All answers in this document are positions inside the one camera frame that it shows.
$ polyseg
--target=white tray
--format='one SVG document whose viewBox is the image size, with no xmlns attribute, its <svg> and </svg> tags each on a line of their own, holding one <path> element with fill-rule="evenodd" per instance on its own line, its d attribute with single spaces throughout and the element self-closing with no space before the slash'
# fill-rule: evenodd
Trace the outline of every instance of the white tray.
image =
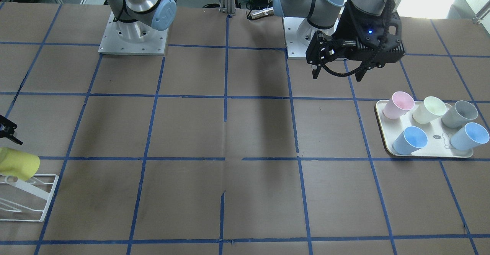
<svg viewBox="0 0 490 255">
<path fill-rule="evenodd" d="M 392 120 L 383 114 L 388 100 L 380 100 L 376 103 L 375 111 L 378 118 L 378 124 L 381 128 L 381 136 L 385 142 L 385 147 L 393 155 L 396 156 L 415 156 L 415 157 L 454 157 L 459 159 L 467 159 L 473 155 L 473 149 L 457 150 L 451 143 L 450 138 L 459 130 L 459 128 L 446 127 L 440 118 L 435 119 L 429 124 L 419 124 L 413 120 L 412 114 L 422 102 L 415 102 L 415 107 L 410 112 L 402 115 L 399 119 Z M 393 142 L 409 126 L 421 128 L 428 138 L 427 146 L 412 152 L 411 154 L 399 154 L 393 149 Z"/>
</svg>

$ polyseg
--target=pink cup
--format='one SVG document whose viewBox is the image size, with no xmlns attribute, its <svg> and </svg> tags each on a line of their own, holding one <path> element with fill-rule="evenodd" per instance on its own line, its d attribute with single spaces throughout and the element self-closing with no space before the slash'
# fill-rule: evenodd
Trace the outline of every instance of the pink cup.
<svg viewBox="0 0 490 255">
<path fill-rule="evenodd" d="M 392 98 L 383 109 L 383 113 L 390 119 L 397 119 L 411 111 L 413 107 L 415 107 L 415 102 L 412 96 L 406 92 L 397 91 L 393 93 Z"/>
</svg>

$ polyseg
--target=blue cup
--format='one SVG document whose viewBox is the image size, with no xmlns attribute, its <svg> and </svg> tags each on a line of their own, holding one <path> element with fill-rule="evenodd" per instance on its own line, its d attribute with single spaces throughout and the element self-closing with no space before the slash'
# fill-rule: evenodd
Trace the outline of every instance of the blue cup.
<svg viewBox="0 0 490 255">
<path fill-rule="evenodd" d="M 427 135 L 416 126 L 404 129 L 400 136 L 393 142 L 393 148 L 399 154 L 411 154 L 427 145 Z"/>
<path fill-rule="evenodd" d="M 468 123 L 464 125 L 451 138 L 451 145 L 458 150 L 468 150 L 489 140 L 488 131 L 477 123 Z"/>
</svg>

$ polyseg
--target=yellow cup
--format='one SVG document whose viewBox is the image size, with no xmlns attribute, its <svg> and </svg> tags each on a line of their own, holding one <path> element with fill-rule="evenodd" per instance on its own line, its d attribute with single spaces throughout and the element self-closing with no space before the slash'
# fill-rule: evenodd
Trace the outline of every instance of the yellow cup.
<svg viewBox="0 0 490 255">
<path fill-rule="evenodd" d="M 14 150 L 9 147 L 0 147 L 0 173 L 13 175 L 20 180 L 28 180 L 39 169 L 39 156 Z"/>
</svg>

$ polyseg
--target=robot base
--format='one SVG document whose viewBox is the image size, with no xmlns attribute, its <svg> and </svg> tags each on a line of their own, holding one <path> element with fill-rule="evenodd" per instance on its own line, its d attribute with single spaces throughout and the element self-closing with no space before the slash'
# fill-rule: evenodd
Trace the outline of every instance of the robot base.
<svg viewBox="0 0 490 255">
<path fill-rule="evenodd" d="M 165 55 L 168 29 L 158 31 L 140 22 L 137 22 L 137 25 L 132 25 L 131 23 L 114 23 L 113 20 L 114 14 L 111 13 L 98 48 L 99 53 L 107 55 Z"/>
<path fill-rule="evenodd" d="M 310 44 L 311 37 L 317 31 L 323 31 L 326 35 L 331 36 L 337 27 L 338 19 L 334 27 L 322 30 L 312 27 L 306 18 L 283 18 L 284 36 L 287 45 L 287 57 L 295 60 L 306 60 L 306 49 Z"/>
</svg>

